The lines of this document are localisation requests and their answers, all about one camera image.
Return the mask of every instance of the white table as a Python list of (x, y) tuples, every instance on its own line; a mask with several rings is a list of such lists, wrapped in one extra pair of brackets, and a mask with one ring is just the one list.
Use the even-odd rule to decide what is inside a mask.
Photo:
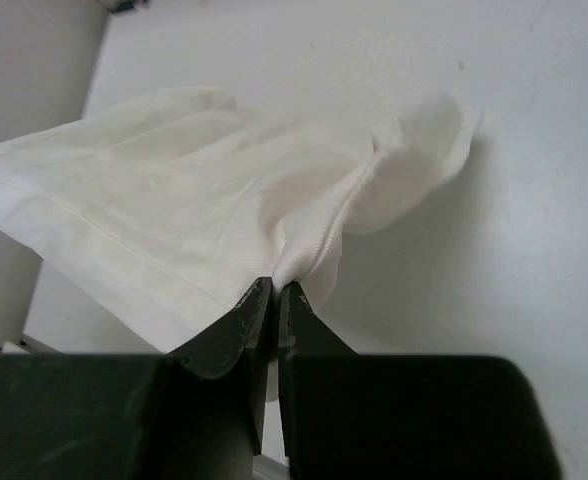
[[(461, 177), (386, 231), (346, 238), (321, 313), (360, 351), (513, 360), (567, 478), (588, 479), (588, 2), (155, 0), (113, 17), (87, 113), (186, 84), (309, 112), (440, 90), (482, 107)], [(44, 266), (26, 335), (149, 349), (83, 295)], [(278, 428), (273, 404), (265, 449), (282, 459)]]

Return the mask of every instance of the white fabric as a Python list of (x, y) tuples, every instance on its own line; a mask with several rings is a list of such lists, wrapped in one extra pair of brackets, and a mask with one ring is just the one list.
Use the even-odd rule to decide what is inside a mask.
[(452, 178), (477, 118), (449, 97), (374, 123), (148, 94), (0, 144), (0, 230), (166, 352), (258, 276), (332, 291), (341, 234), (370, 232)]

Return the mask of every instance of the folded cloth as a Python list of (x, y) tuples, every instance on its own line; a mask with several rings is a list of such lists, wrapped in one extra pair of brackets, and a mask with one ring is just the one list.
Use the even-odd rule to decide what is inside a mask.
[(368, 123), (268, 115), (214, 88), (151, 93), (0, 143), (0, 230), (162, 352), (256, 277), (332, 291), (341, 235), (379, 229), (463, 167), (449, 97)]

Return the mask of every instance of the white cloth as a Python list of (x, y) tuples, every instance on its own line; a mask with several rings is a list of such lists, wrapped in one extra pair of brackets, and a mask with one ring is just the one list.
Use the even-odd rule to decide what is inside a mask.
[(341, 234), (381, 228), (463, 166), (477, 117), (449, 97), (368, 124), (144, 95), (0, 144), (0, 230), (160, 351), (258, 276), (332, 291)]

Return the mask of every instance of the gray wall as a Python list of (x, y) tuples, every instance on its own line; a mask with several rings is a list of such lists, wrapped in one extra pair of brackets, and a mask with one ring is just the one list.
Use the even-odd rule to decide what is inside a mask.
[[(79, 118), (106, 19), (93, 0), (0, 0), (0, 141)], [(0, 233), (0, 344), (20, 339), (39, 265)]]

